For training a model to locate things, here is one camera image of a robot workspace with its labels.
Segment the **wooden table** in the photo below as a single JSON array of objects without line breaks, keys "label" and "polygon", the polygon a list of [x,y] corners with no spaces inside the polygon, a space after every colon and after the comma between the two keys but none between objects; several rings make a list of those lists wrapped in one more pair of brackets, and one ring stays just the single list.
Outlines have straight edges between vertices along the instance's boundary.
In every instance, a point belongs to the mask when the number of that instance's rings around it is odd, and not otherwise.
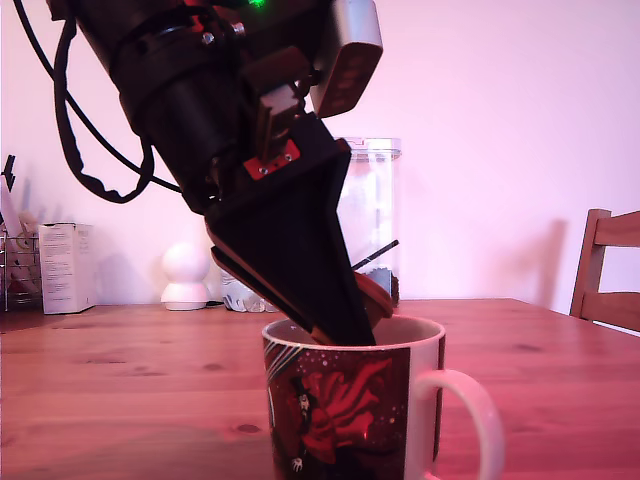
[{"label": "wooden table", "polygon": [[[482,382],[505,479],[640,479],[640,339],[515,300],[404,302],[445,325],[447,366]],[[260,330],[278,314],[98,307],[7,314],[6,480],[272,479]],[[477,445],[445,394],[440,474]]]}]

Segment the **red mounting plate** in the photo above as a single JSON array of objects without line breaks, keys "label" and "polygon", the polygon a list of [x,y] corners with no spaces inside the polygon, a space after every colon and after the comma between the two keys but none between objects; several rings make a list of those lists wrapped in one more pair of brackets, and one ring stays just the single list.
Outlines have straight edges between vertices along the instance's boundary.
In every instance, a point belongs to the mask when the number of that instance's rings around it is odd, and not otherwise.
[{"label": "red mounting plate", "polygon": [[289,139],[287,146],[284,149],[284,154],[274,158],[268,163],[262,163],[258,157],[253,157],[251,160],[244,162],[244,168],[247,169],[251,178],[254,180],[261,180],[267,175],[286,167],[289,163],[299,158],[300,150],[298,150],[296,144],[293,143],[293,140]]}]

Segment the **white figurine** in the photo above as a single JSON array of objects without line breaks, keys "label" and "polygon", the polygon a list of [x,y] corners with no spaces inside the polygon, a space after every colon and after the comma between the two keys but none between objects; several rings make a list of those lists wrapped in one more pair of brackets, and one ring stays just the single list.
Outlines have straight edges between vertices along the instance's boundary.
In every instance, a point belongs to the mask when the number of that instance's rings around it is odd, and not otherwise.
[{"label": "white figurine", "polygon": [[168,310],[198,310],[209,301],[203,280],[209,273],[211,260],[206,249],[190,243],[174,245],[162,258],[162,268],[169,285],[162,292],[162,303]]}]

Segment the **white mug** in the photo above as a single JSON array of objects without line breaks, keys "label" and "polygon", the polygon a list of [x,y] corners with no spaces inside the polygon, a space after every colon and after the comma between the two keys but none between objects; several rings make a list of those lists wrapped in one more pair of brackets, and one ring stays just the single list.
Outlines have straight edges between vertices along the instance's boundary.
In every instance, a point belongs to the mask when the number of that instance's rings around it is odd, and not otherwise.
[{"label": "white mug", "polygon": [[478,432],[478,479],[499,479],[498,411],[478,382],[444,368],[444,327],[393,316],[374,335],[376,346],[326,346],[290,320],[264,328],[276,478],[437,480],[446,388]]}]

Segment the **white cardboard box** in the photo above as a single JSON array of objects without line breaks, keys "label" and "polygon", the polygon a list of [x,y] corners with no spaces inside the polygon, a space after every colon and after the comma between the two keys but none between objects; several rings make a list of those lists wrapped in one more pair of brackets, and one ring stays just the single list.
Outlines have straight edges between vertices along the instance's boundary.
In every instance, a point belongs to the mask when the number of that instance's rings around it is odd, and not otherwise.
[{"label": "white cardboard box", "polygon": [[40,225],[44,313],[76,313],[96,304],[96,269],[90,225]]}]

